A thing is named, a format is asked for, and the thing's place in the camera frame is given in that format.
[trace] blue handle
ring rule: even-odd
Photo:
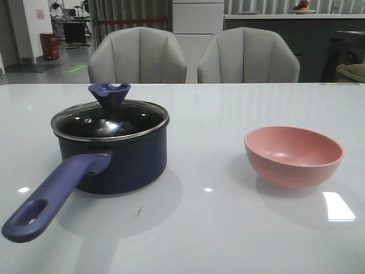
[[[1,229],[3,236],[15,243],[37,238],[82,177],[102,172],[110,161],[108,154],[79,154],[63,161],[6,221]]]
[[[92,84],[88,89],[103,108],[112,110],[121,106],[131,85],[122,83],[119,86],[113,86],[110,82],[105,82]]]

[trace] gray curtain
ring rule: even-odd
[[[95,47],[115,30],[137,26],[171,30],[171,0],[89,0],[88,2]],[[127,20],[141,19],[144,19],[143,23],[123,23]]]

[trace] lid rim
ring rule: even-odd
[[[122,136],[81,137],[81,136],[65,134],[65,133],[62,133],[60,130],[58,130],[58,123],[61,120],[65,119],[65,118],[68,118],[69,116],[73,115],[77,108],[80,108],[80,107],[90,107],[90,108],[101,107],[101,105],[97,101],[94,101],[94,102],[89,102],[89,103],[77,104],[75,106],[68,107],[68,108],[58,112],[51,119],[51,128],[52,128],[54,134],[57,137],[61,137],[61,138],[65,138],[65,139],[73,140],[73,141],[79,141],[79,142],[102,143],[102,142],[117,142],[117,141],[122,141],[122,140],[130,140],[130,139],[138,138],[138,137],[150,134],[154,131],[157,131],[158,129],[166,126],[169,123],[170,117],[169,117],[169,114],[168,114],[167,110],[164,107],[162,107],[158,104],[147,102],[147,101],[142,101],[142,100],[125,100],[124,102],[125,103],[137,103],[137,104],[140,104],[140,105],[147,104],[149,106],[154,106],[154,107],[158,108],[159,110],[161,110],[164,113],[164,120],[161,123],[157,124],[156,126],[151,127],[147,130],[136,132],[136,133],[133,133],[133,134],[122,135]]]

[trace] gray floor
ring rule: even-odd
[[[67,49],[69,45],[66,45],[62,41],[59,45],[60,58],[53,61],[40,60],[36,66],[44,67],[49,64],[59,64],[60,66],[53,67],[43,73],[38,73],[37,69],[27,69],[26,73],[23,73],[21,69],[18,71],[5,68],[5,74],[0,75],[0,84],[13,84],[13,83],[89,83],[89,76],[87,68],[79,72],[69,72],[66,70],[78,65],[87,65],[91,54],[94,52],[93,41],[87,39],[87,43],[91,47],[80,46],[77,49]]]

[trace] red rope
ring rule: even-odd
[[[137,20],[106,20],[106,21],[99,21],[99,25],[163,23],[164,21],[165,18],[137,19]]]

